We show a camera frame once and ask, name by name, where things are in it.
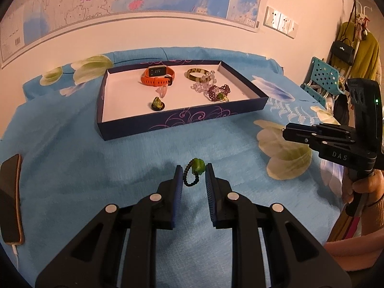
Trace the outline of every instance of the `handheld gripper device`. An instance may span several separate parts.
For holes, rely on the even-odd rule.
[[[104,207],[48,264],[36,288],[116,288],[130,229],[120,288],[156,286],[156,230],[172,230],[181,200],[183,169],[137,204]]]
[[[215,177],[212,164],[205,184],[213,226],[232,229],[231,288],[265,288],[258,228],[263,231],[271,288],[351,288],[348,274],[281,204],[253,204]]]
[[[368,79],[348,79],[347,86],[354,106],[355,127],[335,124],[305,126],[289,123],[283,129],[287,141],[308,144],[319,152],[319,157],[349,169],[353,182],[373,174],[374,169],[384,170],[383,110],[380,87]],[[346,214],[360,217],[368,194],[354,192]]]

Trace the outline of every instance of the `yellow-green garment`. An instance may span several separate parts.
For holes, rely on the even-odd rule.
[[[337,36],[337,40],[341,40],[341,37],[347,27],[348,22],[341,25],[339,35]],[[348,38],[345,40],[345,44],[349,44],[349,40],[353,40],[353,31],[354,31],[354,23],[351,22],[348,26],[348,29],[343,38]],[[356,49],[357,40],[355,40],[353,47]],[[356,55],[355,61],[353,63],[351,73],[349,78],[365,78],[365,79],[376,79],[376,71],[378,67],[378,60],[380,56],[380,46],[376,38],[368,32],[367,39],[365,41],[360,41],[360,45],[358,48],[358,53]],[[344,70],[342,75],[345,75],[349,69],[349,65],[338,59],[334,55],[332,56],[331,65],[335,67],[337,70]]]

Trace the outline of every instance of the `orange smartwatch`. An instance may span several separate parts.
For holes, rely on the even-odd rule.
[[[148,67],[141,76],[141,82],[152,87],[172,85],[174,79],[175,72],[165,65]]]

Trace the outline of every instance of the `silver pin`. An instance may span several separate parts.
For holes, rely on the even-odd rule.
[[[161,199],[161,195],[158,193],[152,194],[151,196],[149,196],[149,199],[151,199],[152,201],[159,201]]]
[[[227,195],[228,199],[230,200],[238,200],[240,198],[239,194],[235,193],[235,192],[230,192],[228,195]]]
[[[284,210],[284,207],[283,205],[280,205],[280,204],[273,204],[272,210],[276,212],[282,212]]]
[[[105,212],[114,213],[117,209],[116,205],[108,205],[105,207]]]

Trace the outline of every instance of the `map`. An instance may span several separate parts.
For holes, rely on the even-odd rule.
[[[0,23],[2,61],[70,25],[115,14],[178,12],[255,28],[260,0],[14,0]]]

